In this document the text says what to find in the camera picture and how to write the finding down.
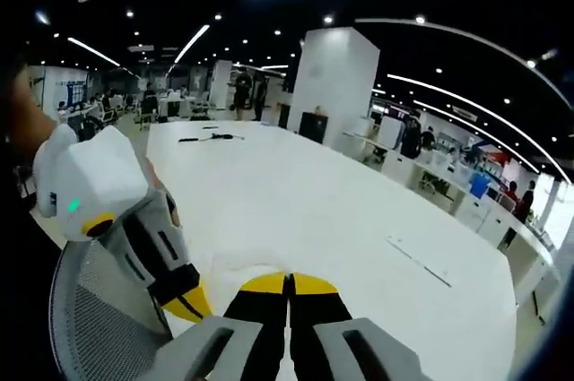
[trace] green led light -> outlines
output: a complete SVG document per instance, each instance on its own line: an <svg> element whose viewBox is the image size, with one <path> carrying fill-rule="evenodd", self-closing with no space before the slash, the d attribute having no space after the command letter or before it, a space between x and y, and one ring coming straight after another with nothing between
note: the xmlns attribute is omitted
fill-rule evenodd
<svg viewBox="0 0 574 381"><path fill-rule="evenodd" d="M78 209L78 206L80 206L80 199L75 199L68 205L68 211L74 212L76 209Z"/></svg>

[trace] white table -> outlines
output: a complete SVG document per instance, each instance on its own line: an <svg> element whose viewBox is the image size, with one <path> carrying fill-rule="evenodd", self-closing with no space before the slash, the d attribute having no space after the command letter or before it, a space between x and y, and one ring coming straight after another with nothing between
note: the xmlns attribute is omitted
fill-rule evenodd
<svg viewBox="0 0 574 381"><path fill-rule="evenodd" d="M506 378L516 308L503 254L322 145L259 123L208 124L219 128L152 125L147 154L176 201L216 314L254 276L308 273L332 282L353 316L416 351L434 381ZM212 132L245 140L178 143Z"/></svg>

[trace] white column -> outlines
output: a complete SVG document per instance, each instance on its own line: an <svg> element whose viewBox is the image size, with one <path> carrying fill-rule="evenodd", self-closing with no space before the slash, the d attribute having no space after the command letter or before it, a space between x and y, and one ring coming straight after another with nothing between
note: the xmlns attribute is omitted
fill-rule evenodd
<svg viewBox="0 0 574 381"><path fill-rule="evenodd" d="M231 61L219 60L213 68L209 101L213 103L217 109L227 108L227 95L230 89L227 82L230 81L231 67Z"/></svg>
<svg viewBox="0 0 574 381"><path fill-rule="evenodd" d="M540 220L538 221L538 228L543 229L548 221L548 217L550 216L550 212L554 206L554 202L556 201L556 197L558 196L558 189L560 188L560 180L554 178L552 182L552 188L550 189L550 194L548 195L548 200L546 201L546 206L540 215Z"/></svg>
<svg viewBox="0 0 574 381"><path fill-rule="evenodd" d="M369 113L380 51L353 28L307 33L287 128L299 131L303 112L320 107L328 117L323 144L341 151L343 131Z"/></svg>

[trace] black ceiling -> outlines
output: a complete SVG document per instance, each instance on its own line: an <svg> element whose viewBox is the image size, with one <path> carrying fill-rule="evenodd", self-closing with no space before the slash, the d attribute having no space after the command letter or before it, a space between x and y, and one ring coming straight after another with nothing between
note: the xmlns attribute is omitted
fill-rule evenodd
<svg viewBox="0 0 574 381"><path fill-rule="evenodd" d="M437 85L482 104L532 135L552 155L572 158L574 120L571 108L542 80L520 63L478 42L418 26L357 24L357 18L413 19L472 32L524 59L537 59L558 48L559 55L541 61L537 69L574 103L574 36L569 27L571 0L13 0L23 15L22 30L30 42L30 61L111 69L108 64L66 41L74 37L136 71L143 55L129 52L137 44L154 45L146 56L171 65L181 49L204 24L211 29L187 52L182 64L212 64L217 58L254 60L255 65L296 64L300 39L323 27L332 14L336 26L354 26L381 50L377 82L388 93L413 97L444 108L453 99L435 91L388 80L387 74ZM46 12L50 25L36 22L35 10ZM133 19L126 17L132 10ZM213 17L220 13L222 19ZM274 31L280 30L281 36ZM443 69L437 74L435 69ZM410 96L408 91L415 91ZM505 105L503 99L511 99ZM471 107L458 104L489 123L489 131L529 158L539 155L506 126ZM558 142L552 142L553 136Z"/></svg>

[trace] white robotic arm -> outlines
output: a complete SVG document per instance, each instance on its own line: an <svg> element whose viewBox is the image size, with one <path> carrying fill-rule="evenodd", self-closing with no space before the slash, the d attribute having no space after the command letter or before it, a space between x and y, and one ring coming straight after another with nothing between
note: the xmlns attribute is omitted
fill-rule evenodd
<svg viewBox="0 0 574 381"><path fill-rule="evenodd" d="M115 127L78 143L69 126L58 126L40 146L33 171L40 213L55 215L68 240L98 239L174 315L195 322L210 315L182 230L171 219L173 202L150 184Z"/></svg>

